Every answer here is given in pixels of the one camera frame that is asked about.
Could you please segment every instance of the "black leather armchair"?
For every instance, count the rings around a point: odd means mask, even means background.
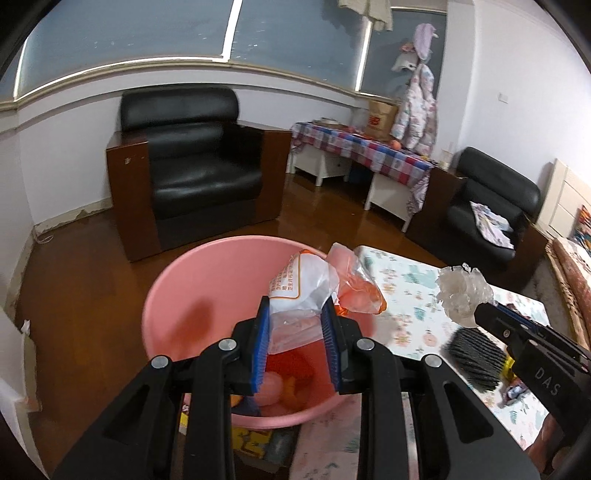
[[[470,201],[509,221],[515,249],[497,247],[478,231]],[[537,185],[485,153],[466,148],[455,171],[434,168],[425,203],[407,237],[447,265],[478,267],[489,283],[520,291],[544,254],[547,238],[533,225],[541,207]]]
[[[291,134],[238,114],[224,86],[122,95],[121,131],[106,155],[130,261],[279,215]]]

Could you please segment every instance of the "brown wooden floor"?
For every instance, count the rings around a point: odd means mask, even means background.
[[[277,220],[224,236],[282,236],[324,252],[334,242],[369,245],[443,266],[403,236],[400,220],[375,207],[364,212],[366,192],[341,179],[316,188],[308,177],[288,176]],[[17,323],[31,321],[37,345],[43,410],[31,422],[49,473],[146,363],[140,333],[145,296],[164,267],[196,245],[130,264],[110,211],[52,233],[53,240],[31,255],[17,313]]]

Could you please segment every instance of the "table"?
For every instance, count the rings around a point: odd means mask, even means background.
[[[292,145],[312,145],[319,150],[351,158],[402,185],[412,187],[433,165],[419,155],[393,150],[386,144],[366,140],[355,134],[300,122],[291,128]]]
[[[447,318],[435,296],[438,269],[371,247],[358,247],[362,259],[378,283],[388,308],[376,317],[373,338],[393,353],[420,359],[427,353],[441,355],[441,348],[459,326]],[[542,303],[492,287],[495,300],[512,303],[522,314],[548,325]],[[489,335],[498,345],[498,340]],[[500,406],[500,387],[478,397],[522,448],[529,446],[548,413],[531,393],[511,406]],[[410,479],[418,480],[417,451],[408,397],[403,397],[409,432]],[[354,480],[357,473],[361,396],[352,395],[339,407],[302,425],[295,451],[291,480]]]
[[[328,177],[344,176],[346,181],[350,161],[361,163],[374,172],[365,210],[372,204],[384,208],[406,222],[402,229],[406,231],[416,212],[410,189],[433,168],[430,162],[409,151],[393,150],[386,144],[309,122],[295,124],[291,132],[292,148],[296,149],[292,173],[300,168],[315,175],[319,187]]]

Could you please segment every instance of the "crumpled plastic wrap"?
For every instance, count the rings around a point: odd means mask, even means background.
[[[461,267],[442,268],[436,281],[439,285],[437,301],[442,303],[451,321],[463,327],[476,327],[476,307],[494,300],[492,288],[482,273],[465,263]]]

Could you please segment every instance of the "headboard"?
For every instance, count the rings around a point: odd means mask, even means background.
[[[538,217],[538,228],[552,238],[569,237],[581,205],[591,210],[591,187],[557,158]]]

